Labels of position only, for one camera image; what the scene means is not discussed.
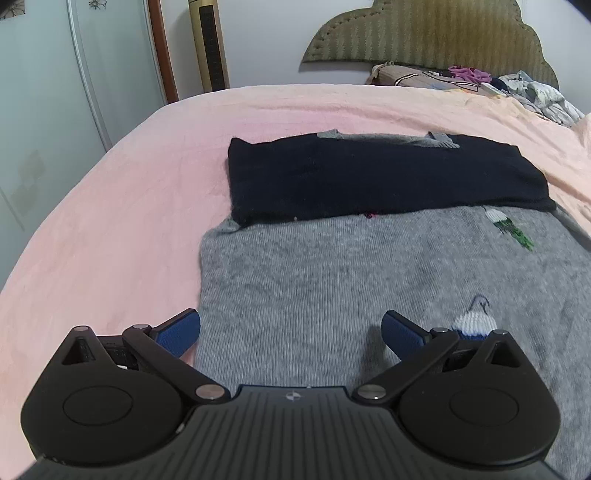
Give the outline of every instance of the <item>green striped headboard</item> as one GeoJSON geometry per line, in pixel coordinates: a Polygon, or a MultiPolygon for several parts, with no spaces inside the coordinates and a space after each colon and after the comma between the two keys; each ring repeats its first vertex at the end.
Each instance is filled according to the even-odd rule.
{"type": "Polygon", "coordinates": [[[374,0],[340,14],[316,33],[303,61],[367,61],[446,69],[476,67],[493,76],[524,70],[558,88],[540,39],[515,0],[374,0]]]}

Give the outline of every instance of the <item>pink cloth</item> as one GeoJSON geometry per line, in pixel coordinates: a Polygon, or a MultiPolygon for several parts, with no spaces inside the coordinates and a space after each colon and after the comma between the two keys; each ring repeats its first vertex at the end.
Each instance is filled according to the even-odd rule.
{"type": "Polygon", "coordinates": [[[454,74],[457,79],[463,79],[467,82],[472,83],[490,83],[492,76],[490,73],[483,72],[478,69],[465,68],[465,67],[449,67],[449,71],[454,74]]]}
{"type": "Polygon", "coordinates": [[[230,212],[230,139],[332,128],[432,130],[518,145],[546,174],[551,196],[591,232],[591,116],[567,129],[513,99],[355,85],[247,87],[166,106],[55,208],[0,293],[0,478],[33,461],[19,425],[22,402],[73,326],[117,335],[198,305],[201,237],[230,212]]]}

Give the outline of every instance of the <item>frosted glass door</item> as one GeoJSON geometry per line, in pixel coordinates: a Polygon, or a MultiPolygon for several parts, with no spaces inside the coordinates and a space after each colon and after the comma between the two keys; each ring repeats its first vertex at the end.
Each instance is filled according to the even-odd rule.
{"type": "Polygon", "coordinates": [[[65,1],[0,20],[0,288],[26,242],[100,160],[65,1]]]}
{"type": "Polygon", "coordinates": [[[144,0],[69,0],[112,144],[165,105],[144,0]]]}

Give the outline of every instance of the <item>brown wooden door frame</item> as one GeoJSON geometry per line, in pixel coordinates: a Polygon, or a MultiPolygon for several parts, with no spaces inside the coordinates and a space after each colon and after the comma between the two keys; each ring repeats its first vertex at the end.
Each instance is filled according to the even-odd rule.
{"type": "Polygon", "coordinates": [[[173,66],[170,62],[170,53],[166,42],[166,31],[164,30],[164,18],[160,0],[147,0],[148,11],[150,12],[150,23],[154,36],[154,47],[160,66],[160,76],[164,85],[164,93],[168,103],[178,102],[177,86],[174,83],[173,66]]]}

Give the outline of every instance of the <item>blue gripper pad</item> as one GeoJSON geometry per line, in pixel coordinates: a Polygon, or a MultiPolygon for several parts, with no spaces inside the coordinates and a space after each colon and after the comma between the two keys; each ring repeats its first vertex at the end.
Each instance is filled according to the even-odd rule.
{"type": "Polygon", "coordinates": [[[394,310],[389,310],[382,318],[382,340],[402,361],[430,339],[428,331],[394,310]]]}
{"type": "Polygon", "coordinates": [[[201,318],[195,309],[187,309],[157,327],[150,337],[171,354],[179,358],[197,342],[201,331],[201,318]]]}

